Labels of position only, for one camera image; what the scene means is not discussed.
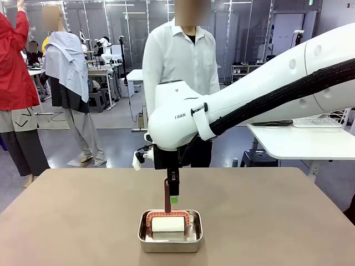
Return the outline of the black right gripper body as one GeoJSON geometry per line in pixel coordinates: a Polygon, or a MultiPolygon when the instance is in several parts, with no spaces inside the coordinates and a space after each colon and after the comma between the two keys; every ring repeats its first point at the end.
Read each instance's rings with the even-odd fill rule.
{"type": "Polygon", "coordinates": [[[190,164],[188,145],[178,147],[174,151],[166,151],[159,148],[157,145],[153,146],[154,152],[154,168],[156,170],[164,170],[167,168],[182,168],[190,164]]]}

